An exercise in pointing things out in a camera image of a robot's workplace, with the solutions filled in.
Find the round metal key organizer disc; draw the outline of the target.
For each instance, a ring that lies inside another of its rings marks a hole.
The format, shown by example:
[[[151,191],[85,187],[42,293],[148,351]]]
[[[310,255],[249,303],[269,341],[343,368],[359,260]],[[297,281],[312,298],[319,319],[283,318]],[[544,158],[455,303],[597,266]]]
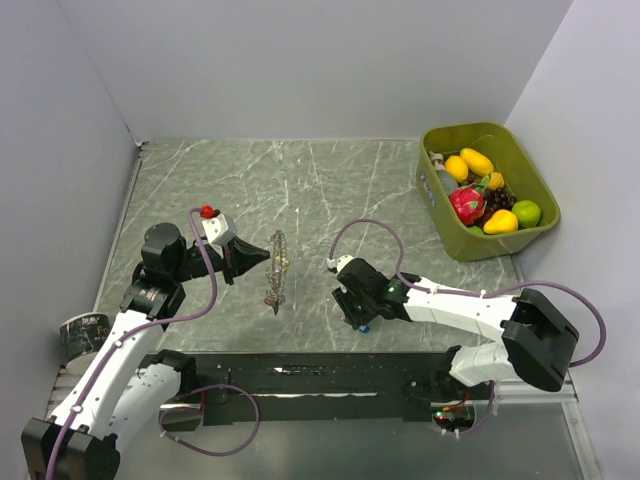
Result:
[[[268,287],[266,295],[283,295],[285,289],[285,280],[290,259],[287,253],[287,241],[282,230],[276,230],[270,237],[271,242],[271,258],[270,266],[266,271]]]

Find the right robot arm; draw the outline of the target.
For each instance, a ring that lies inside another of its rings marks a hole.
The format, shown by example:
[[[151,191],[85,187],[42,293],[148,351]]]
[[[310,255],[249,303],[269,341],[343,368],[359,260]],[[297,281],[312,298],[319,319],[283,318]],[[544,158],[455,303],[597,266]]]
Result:
[[[468,294],[412,274],[385,277],[362,258],[330,259],[327,268],[339,287],[332,295],[354,329],[385,320],[433,323],[485,338],[476,347],[452,350],[437,378],[439,391],[461,397],[470,387],[519,378],[557,392],[564,384],[576,345],[577,329],[541,292],[518,295]]]

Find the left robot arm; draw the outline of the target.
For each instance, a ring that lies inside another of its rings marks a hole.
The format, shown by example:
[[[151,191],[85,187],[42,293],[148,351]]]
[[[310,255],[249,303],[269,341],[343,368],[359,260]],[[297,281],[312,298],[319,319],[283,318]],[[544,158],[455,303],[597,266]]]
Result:
[[[189,246],[178,227],[160,223],[144,235],[141,262],[101,349],[46,420],[33,418],[21,441],[33,479],[113,479],[126,447],[170,399],[198,388],[195,359],[163,351],[134,376],[186,297],[183,284],[222,273],[227,284],[268,251],[238,238],[224,215],[205,219]]]

